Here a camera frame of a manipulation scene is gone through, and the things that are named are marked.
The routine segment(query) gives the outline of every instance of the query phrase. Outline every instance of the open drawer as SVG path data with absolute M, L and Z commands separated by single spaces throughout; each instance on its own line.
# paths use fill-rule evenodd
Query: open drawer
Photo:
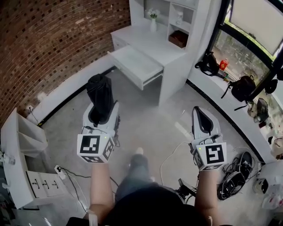
M 108 55 L 113 64 L 141 90 L 163 73 L 162 66 L 130 45 L 108 52 Z

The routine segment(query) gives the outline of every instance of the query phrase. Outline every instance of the brick wall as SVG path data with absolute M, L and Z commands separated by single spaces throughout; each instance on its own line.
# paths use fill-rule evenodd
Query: brick wall
M 39 93 L 112 51 L 110 32 L 128 25 L 128 0 L 2 0 L 0 127 L 15 107 L 27 116 Z

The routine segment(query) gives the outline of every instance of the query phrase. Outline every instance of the drawer handle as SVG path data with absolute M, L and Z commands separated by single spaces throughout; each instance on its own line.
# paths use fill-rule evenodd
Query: drawer handle
M 37 182 L 37 180 L 35 179 L 35 182 L 36 183 L 31 183 L 32 185 L 37 185 L 38 186 L 38 188 L 39 188 L 39 185 L 38 185 L 38 182 Z
M 48 186 L 48 184 L 47 184 L 46 180 L 44 180 L 44 181 L 45 181 L 45 184 L 42 184 L 42 185 L 47 185 L 47 188 L 49 189 L 49 186 Z
M 58 185 L 57 185 L 56 181 L 54 181 L 54 183 L 55 183 L 55 184 L 51 184 L 51 185 L 54 185 L 54 186 L 56 185 L 56 186 L 57 186 L 57 188 L 58 188 Z

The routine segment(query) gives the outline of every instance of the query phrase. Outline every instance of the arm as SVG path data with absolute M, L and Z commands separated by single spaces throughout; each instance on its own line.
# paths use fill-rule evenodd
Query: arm
M 209 216 L 212 217 L 213 226 L 222 224 L 218 214 L 217 170 L 199 172 L 199 185 L 195 198 L 195 207 L 205 216 L 210 224 Z
M 109 167 L 106 163 L 92 166 L 90 203 L 89 209 L 96 214 L 99 224 L 114 206 Z

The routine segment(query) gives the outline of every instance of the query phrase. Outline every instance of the jeans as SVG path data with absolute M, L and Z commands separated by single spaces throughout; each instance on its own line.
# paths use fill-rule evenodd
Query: jeans
M 158 184 L 150 180 L 147 158 L 142 154 L 134 154 L 128 175 L 117 188 L 115 202 L 139 189 L 152 186 L 158 186 Z

